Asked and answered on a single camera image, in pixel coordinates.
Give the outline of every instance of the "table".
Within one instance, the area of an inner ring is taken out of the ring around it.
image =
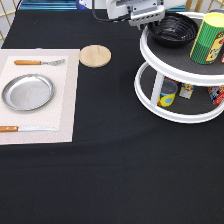
[[[224,115],[185,125],[148,111],[134,90],[140,37],[88,10],[16,13],[5,49],[101,44],[112,60],[79,67],[72,143],[0,146],[1,223],[223,223]]]

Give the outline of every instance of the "white wall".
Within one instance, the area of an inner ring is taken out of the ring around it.
[[[0,48],[3,44],[15,16],[15,6],[19,0],[1,0],[0,3]]]

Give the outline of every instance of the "can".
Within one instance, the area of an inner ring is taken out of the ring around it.
[[[198,64],[212,64],[224,43],[224,14],[205,15],[190,53]]]

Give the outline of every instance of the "wooden coaster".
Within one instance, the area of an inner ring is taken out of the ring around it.
[[[83,48],[79,53],[79,60],[85,66],[98,68],[106,65],[111,59],[111,52],[103,46],[91,45]]]

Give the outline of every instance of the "metal plate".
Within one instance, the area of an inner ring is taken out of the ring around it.
[[[9,82],[2,91],[4,103],[13,110],[33,110],[47,103],[54,85],[43,75],[23,75]]]

